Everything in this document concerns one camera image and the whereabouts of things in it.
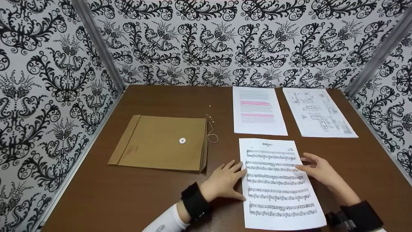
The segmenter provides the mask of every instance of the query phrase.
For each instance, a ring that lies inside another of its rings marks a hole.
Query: white sleeve
[[[177,204],[172,205],[142,232],[181,232],[189,224],[185,224],[179,217]]]
[[[374,230],[373,232],[386,232],[384,228],[380,228],[379,230]]]

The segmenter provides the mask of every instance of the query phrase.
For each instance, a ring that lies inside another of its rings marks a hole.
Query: wooden table
[[[42,232],[142,231],[180,198],[194,181],[204,181],[213,170],[232,159],[239,161],[240,137],[294,140],[300,153],[327,159],[361,199],[367,199],[387,231],[409,231],[412,188],[339,90],[329,94],[346,116],[358,139],[302,137],[282,89],[276,93],[289,136],[233,133],[232,89],[226,87],[130,85],[101,131]],[[123,131],[134,114],[169,117],[206,117],[215,121],[217,144],[208,145],[207,170],[202,174],[109,166]],[[337,210],[330,192],[312,180],[324,212]],[[241,192],[241,184],[235,186]],[[189,231],[240,232],[243,204],[216,200],[214,212]]]

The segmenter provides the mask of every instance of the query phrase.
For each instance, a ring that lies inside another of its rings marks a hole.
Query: wrist strap
[[[211,211],[210,205],[200,192],[197,182],[190,185],[182,192],[181,199],[191,217],[190,223],[198,220],[201,216],[208,214]]]
[[[356,232],[368,232],[382,228],[382,220],[367,201],[353,206],[340,206],[342,211],[355,225]]]

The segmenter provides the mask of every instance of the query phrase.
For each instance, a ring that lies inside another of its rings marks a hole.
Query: damask wallpaper
[[[411,0],[88,2],[126,84],[345,89]]]
[[[412,31],[353,102],[412,177]]]
[[[0,4],[2,232],[33,229],[117,97],[82,23],[66,16],[70,5]]]

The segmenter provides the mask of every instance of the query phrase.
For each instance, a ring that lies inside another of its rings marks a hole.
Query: manila envelope
[[[134,115],[108,164],[199,173],[207,163],[207,143],[205,118]]]

